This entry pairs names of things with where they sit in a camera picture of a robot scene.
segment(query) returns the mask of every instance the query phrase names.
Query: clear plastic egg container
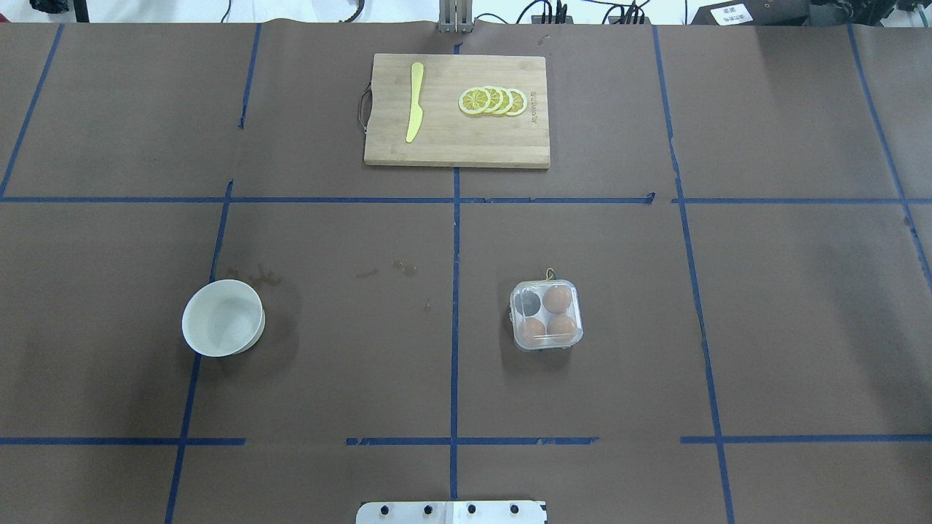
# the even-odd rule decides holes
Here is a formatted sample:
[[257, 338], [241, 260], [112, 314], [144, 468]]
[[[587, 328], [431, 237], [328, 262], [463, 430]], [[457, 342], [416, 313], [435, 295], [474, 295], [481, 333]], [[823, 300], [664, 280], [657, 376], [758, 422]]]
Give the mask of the clear plastic egg container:
[[512, 291], [514, 343], [526, 352], [568, 348], [583, 337], [579, 296], [570, 281], [528, 281]]

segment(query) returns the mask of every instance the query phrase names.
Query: cutting board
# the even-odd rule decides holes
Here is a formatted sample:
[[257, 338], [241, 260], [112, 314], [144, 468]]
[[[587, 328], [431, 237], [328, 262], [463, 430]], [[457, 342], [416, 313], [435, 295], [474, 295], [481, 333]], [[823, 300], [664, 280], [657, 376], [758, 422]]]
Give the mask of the cutting board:
[[[405, 141], [411, 107], [411, 64], [424, 64], [423, 121]], [[486, 85], [522, 90], [528, 108], [517, 117], [459, 110], [459, 96]], [[369, 165], [550, 167], [547, 69], [543, 57], [377, 54], [364, 160]]]

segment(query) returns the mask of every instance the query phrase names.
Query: white mounting plate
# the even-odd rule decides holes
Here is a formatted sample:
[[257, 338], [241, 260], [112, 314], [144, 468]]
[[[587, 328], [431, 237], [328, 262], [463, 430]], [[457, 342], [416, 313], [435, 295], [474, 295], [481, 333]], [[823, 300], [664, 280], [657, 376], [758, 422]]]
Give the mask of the white mounting plate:
[[545, 507], [535, 501], [365, 503], [356, 512], [356, 524], [546, 524]]

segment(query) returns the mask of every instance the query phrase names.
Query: label sticker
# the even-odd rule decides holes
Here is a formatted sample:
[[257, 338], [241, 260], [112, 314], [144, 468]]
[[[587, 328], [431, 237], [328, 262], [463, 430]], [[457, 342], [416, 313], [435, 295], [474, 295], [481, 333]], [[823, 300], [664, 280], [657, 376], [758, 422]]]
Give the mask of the label sticker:
[[744, 4], [709, 9], [709, 12], [712, 13], [719, 25], [735, 25], [736, 23], [754, 20], [751, 18], [751, 14], [747, 12], [747, 7]]

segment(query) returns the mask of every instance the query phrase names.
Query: knife blade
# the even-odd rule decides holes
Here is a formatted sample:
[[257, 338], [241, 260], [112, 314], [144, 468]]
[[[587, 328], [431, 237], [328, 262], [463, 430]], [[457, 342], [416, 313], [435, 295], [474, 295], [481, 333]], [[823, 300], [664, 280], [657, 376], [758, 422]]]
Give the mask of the knife blade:
[[418, 136], [420, 122], [424, 118], [424, 110], [420, 108], [420, 85], [424, 81], [424, 64], [414, 62], [411, 64], [411, 113], [408, 115], [408, 133], [404, 138], [411, 144]]

